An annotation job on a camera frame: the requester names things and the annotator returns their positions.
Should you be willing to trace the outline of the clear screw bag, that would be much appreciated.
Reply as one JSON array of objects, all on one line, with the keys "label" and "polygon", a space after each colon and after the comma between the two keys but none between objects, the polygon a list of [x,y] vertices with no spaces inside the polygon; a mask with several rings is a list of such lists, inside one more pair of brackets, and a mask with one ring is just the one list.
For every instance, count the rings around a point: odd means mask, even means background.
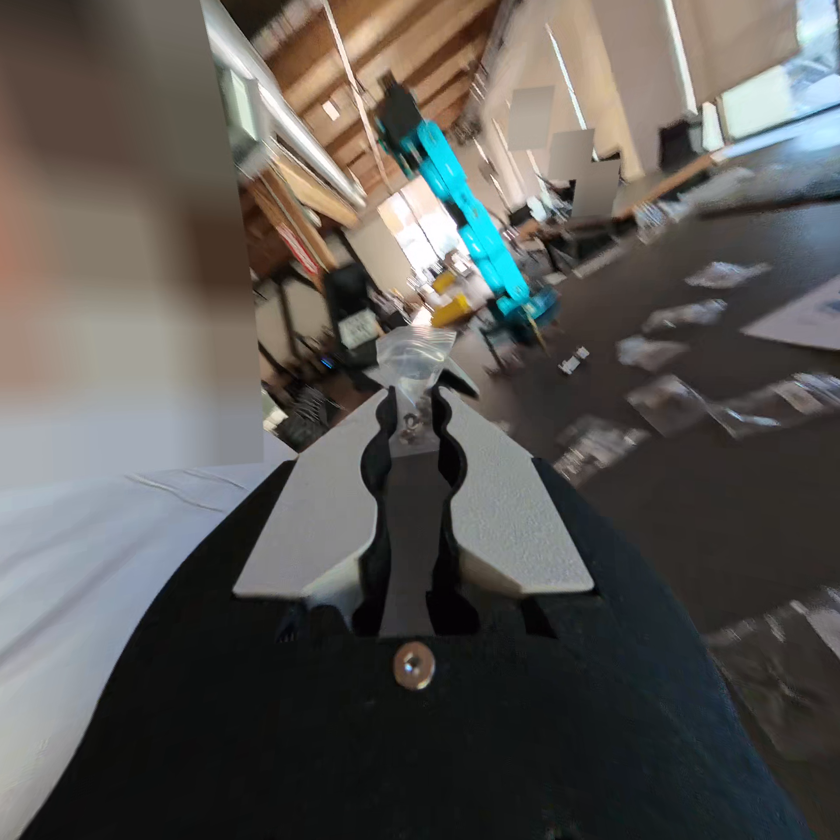
[{"label": "clear screw bag", "polygon": [[376,342],[377,365],[371,378],[395,392],[395,457],[421,455],[438,447],[433,426],[431,390],[444,371],[457,332],[429,325],[395,329]]}]

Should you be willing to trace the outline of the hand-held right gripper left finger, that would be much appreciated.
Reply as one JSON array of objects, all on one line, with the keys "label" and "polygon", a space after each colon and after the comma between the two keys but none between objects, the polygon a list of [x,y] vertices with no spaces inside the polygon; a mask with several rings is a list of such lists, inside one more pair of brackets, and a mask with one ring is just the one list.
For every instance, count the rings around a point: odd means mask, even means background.
[{"label": "hand-held right gripper left finger", "polygon": [[381,389],[299,455],[234,584],[238,598],[331,606],[356,634],[379,633],[396,422],[395,388]]}]

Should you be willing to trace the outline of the black office chair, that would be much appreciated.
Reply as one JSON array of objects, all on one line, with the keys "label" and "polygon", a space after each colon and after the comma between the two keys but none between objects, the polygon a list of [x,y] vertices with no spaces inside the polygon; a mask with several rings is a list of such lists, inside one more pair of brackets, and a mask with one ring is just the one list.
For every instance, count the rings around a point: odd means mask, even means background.
[{"label": "black office chair", "polygon": [[358,262],[322,275],[335,354],[348,370],[365,371],[377,365],[376,344],[383,330],[371,289],[371,278]]}]

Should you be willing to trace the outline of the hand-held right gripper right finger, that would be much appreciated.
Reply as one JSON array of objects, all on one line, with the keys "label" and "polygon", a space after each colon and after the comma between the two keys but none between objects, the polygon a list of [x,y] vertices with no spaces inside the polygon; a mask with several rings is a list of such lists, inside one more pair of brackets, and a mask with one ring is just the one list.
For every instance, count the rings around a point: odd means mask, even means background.
[{"label": "hand-held right gripper right finger", "polygon": [[430,395],[446,482],[427,613],[438,636],[474,635],[497,605],[595,592],[530,453],[452,389]]}]

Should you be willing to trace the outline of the open instruction booklet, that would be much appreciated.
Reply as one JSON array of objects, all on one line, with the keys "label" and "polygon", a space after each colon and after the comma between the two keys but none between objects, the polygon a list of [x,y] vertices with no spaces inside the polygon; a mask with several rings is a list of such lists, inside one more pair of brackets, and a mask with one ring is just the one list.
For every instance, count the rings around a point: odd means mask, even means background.
[{"label": "open instruction booklet", "polygon": [[839,276],[741,328],[740,332],[758,340],[839,351]]}]

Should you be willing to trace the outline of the scatter of small parts bags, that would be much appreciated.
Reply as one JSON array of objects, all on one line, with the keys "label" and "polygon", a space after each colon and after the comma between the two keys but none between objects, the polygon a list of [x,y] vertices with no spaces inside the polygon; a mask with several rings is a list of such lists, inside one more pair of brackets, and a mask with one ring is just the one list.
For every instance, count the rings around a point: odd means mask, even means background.
[{"label": "scatter of small parts bags", "polygon": [[[688,351],[686,343],[652,336],[685,327],[717,323],[728,304],[708,298],[675,308],[654,311],[642,331],[616,343],[619,364],[656,373]],[[647,429],[585,416],[561,436],[564,451],[554,464],[563,478],[577,487],[627,457],[651,432],[667,437],[684,432],[706,418],[731,438],[797,427],[813,419],[838,414],[839,380],[834,374],[796,372],[746,395],[714,402],[674,374],[661,375],[626,396],[626,403]]]}]

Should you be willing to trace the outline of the dark desk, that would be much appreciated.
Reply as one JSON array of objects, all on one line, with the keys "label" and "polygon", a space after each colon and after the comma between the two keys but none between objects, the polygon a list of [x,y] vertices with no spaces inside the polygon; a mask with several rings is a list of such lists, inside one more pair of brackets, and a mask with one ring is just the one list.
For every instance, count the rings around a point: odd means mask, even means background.
[{"label": "dark desk", "polygon": [[[837,375],[838,353],[740,330],[838,277],[838,131],[748,155],[736,195],[660,227],[650,245],[559,285],[537,344],[500,349],[469,329],[455,360],[479,385],[478,410],[549,463],[583,417],[648,429],[626,396],[673,374],[714,402],[796,372]],[[648,317],[708,298],[721,319],[653,335],[688,351],[656,373],[616,360]],[[579,346],[571,376],[558,364]],[[577,486],[656,568],[723,667],[752,740],[817,838],[838,838],[838,414],[731,438],[706,418],[649,438]]]}]

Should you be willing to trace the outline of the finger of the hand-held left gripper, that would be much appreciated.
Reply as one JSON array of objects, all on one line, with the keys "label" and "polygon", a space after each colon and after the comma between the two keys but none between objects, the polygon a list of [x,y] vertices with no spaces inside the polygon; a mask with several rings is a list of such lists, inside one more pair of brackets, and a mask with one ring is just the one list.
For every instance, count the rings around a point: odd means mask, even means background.
[{"label": "finger of the hand-held left gripper", "polygon": [[472,400],[480,399],[480,389],[471,377],[459,366],[444,366],[439,373],[434,388],[448,388]]}]

